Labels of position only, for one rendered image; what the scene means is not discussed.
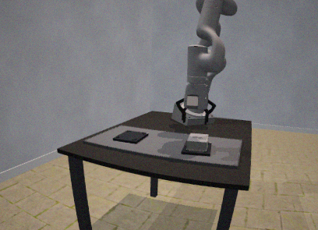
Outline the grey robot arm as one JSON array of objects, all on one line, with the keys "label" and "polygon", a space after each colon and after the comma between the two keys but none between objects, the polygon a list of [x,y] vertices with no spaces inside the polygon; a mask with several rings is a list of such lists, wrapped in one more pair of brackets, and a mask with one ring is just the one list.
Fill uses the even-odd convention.
[{"label": "grey robot arm", "polygon": [[[220,15],[235,15],[237,5],[234,0],[196,0],[196,8],[200,13],[196,34],[201,39],[197,45],[188,46],[187,82],[206,84],[209,93],[212,79],[226,66],[225,47],[219,38]],[[212,50],[208,50],[210,46]],[[206,112],[198,109],[198,101],[199,96],[187,96],[187,115],[205,117]]]}]

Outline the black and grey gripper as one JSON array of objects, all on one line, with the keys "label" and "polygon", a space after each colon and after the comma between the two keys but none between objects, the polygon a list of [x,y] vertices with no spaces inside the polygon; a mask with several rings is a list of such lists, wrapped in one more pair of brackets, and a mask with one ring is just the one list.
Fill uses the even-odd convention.
[{"label": "black and grey gripper", "polygon": [[[182,113],[182,121],[183,123],[185,123],[186,121],[186,104],[187,104],[187,96],[190,94],[193,95],[199,95],[199,101],[198,101],[198,109],[199,110],[204,110],[206,112],[205,114],[205,125],[208,122],[208,118],[209,118],[209,114],[215,109],[216,104],[214,104],[213,102],[211,102],[210,100],[208,100],[208,86],[206,86],[206,84],[201,85],[201,84],[191,84],[188,83],[186,84],[185,87],[185,96],[183,99],[181,99],[180,101],[176,102],[176,105],[178,107],[178,109],[180,110],[180,112]],[[184,101],[184,108],[181,107],[180,103],[182,103]],[[212,108],[208,111],[207,107],[208,104],[210,104],[212,106]]]}]

